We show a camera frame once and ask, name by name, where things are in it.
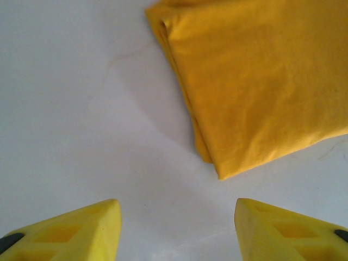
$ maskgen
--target square hole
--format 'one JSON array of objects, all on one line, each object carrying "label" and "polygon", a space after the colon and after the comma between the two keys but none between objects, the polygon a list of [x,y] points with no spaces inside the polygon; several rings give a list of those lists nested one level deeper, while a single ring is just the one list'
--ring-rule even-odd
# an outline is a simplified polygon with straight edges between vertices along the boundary
[{"label": "square hole", "polygon": [[285,238],[316,238],[318,237],[309,227],[296,222],[279,222],[274,227]]},{"label": "square hole", "polygon": [[34,241],[39,243],[65,243],[81,229],[80,225],[56,225],[47,228]]},{"label": "square hole", "polygon": [[54,257],[55,251],[22,251],[11,261],[49,261]]},{"label": "square hole", "polygon": [[348,258],[330,246],[296,246],[295,248],[306,261],[345,261]]}]

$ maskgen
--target white table surface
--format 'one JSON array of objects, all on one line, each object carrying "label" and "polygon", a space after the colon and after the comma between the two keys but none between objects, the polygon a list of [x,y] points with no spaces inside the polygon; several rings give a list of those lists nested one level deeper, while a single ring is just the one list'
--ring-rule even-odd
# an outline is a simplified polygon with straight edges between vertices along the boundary
[{"label": "white table surface", "polygon": [[120,261],[241,260],[239,197],[348,226],[348,136],[223,182],[201,161],[152,1],[0,1],[0,235],[108,198]]}]

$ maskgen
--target black rubber tip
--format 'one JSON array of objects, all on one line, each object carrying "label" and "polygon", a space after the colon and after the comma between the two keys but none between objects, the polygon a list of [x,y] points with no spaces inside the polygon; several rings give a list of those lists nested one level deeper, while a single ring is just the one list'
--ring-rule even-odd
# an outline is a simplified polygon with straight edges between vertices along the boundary
[{"label": "black rubber tip", "polygon": [[23,233],[15,233],[12,235],[7,235],[6,237],[0,238],[0,254],[5,252],[7,249],[12,247],[20,239],[24,237]]},{"label": "black rubber tip", "polygon": [[342,230],[342,229],[336,229],[335,234],[348,243],[348,231]]}]

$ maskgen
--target yellow cloth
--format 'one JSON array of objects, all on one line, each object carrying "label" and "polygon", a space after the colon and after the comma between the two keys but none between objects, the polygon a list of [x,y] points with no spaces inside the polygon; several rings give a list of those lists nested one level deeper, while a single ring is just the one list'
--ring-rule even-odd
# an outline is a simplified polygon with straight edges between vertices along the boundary
[{"label": "yellow cloth", "polygon": [[347,0],[162,0],[146,14],[220,179],[348,133]]}]

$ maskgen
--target folded towel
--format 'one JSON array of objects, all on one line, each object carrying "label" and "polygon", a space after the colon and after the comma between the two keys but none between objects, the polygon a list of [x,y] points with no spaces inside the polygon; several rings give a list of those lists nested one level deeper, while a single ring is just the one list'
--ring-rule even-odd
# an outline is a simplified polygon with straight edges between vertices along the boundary
[{"label": "folded towel", "polygon": [[220,179],[348,133],[347,0],[163,0],[146,15]]}]

